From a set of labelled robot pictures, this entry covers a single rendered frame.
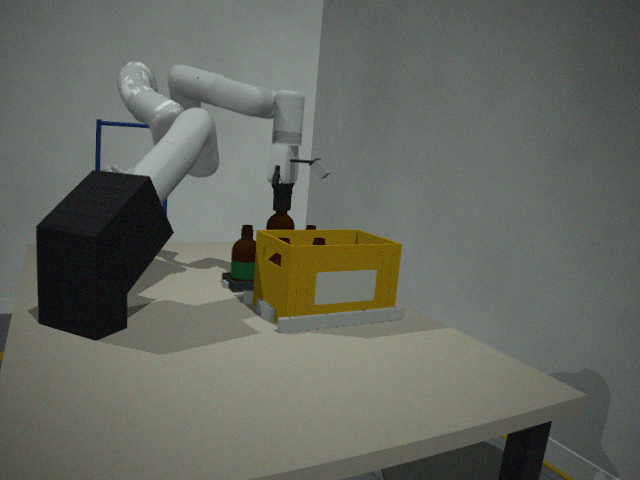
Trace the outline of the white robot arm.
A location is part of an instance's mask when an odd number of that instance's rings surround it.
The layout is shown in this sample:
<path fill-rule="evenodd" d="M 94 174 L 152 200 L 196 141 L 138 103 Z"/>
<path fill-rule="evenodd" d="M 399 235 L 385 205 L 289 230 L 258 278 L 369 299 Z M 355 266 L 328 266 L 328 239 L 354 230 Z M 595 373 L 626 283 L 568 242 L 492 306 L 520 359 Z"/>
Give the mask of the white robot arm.
<path fill-rule="evenodd" d="M 274 116 L 272 142 L 301 144 L 305 103 L 301 92 L 277 93 L 187 65 L 171 68 L 168 87 L 174 101 L 157 94 L 155 76 L 147 65 L 134 61 L 122 68 L 120 97 L 134 118 L 149 126 L 156 146 L 127 172 L 116 164 L 102 170 L 150 176 L 161 204 L 188 172 L 208 177 L 218 169 L 215 122 L 201 102 L 252 117 Z"/>

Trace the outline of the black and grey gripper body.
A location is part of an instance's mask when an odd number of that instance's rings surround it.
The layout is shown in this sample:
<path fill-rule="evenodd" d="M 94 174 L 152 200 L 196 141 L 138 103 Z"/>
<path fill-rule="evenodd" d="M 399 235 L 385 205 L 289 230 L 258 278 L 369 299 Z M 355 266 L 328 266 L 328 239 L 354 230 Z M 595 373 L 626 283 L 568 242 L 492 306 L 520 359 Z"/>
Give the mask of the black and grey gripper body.
<path fill-rule="evenodd" d="M 299 147 L 301 144 L 272 142 L 270 153 L 268 182 L 272 183 L 276 166 L 280 166 L 279 182 L 283 184 L 295 183 L 298 178 L 298 162 L 290 162 L 292 159 L 299 159 Z"/>

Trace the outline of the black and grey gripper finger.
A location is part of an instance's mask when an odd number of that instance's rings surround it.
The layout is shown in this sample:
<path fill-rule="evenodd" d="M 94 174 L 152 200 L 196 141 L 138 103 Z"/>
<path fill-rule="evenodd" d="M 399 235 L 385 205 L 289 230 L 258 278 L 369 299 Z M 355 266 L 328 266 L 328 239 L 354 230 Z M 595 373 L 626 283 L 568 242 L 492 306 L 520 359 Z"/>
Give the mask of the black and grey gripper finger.
<path fill-rule="evenodd" d="M 286 204 L 286 196 L 285 196 L 286 184 L 279 183 L 279 179 L 280 179 L 280 166 L 277 165 L 274 173 L 274 177 L 272 180 L 272 184 L 271 184 L 274 189 L 273 210 L 284 212 L 285 204 Z"/>
<path fill-rule="evenodd" d="M 288 210 L 291 209 L 292 188 L 293 188 L 294 184 L 295 183 L 286 184 L 285 196 L 286 196 L 286 201 L 287 201 L 287 205 L 288 205 Z"/>

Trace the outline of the yellow crate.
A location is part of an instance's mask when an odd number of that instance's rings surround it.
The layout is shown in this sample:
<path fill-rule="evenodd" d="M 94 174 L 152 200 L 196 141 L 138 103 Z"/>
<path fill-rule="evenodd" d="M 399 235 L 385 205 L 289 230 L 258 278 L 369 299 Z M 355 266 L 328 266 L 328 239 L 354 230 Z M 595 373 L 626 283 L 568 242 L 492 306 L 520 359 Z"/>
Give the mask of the yellow crate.
<path fill-rule="evenodd" d="M 314 238 L 326 245 L 313 245 Z M 358 229 L 275 230 L 256 264 L 255 304 L 261 298 L 275 308 L 277 324 L 281 317 L 395 307 L 401 250 L 401 243 Z M 281 267 L 268 260 L 276 253 Z"/>

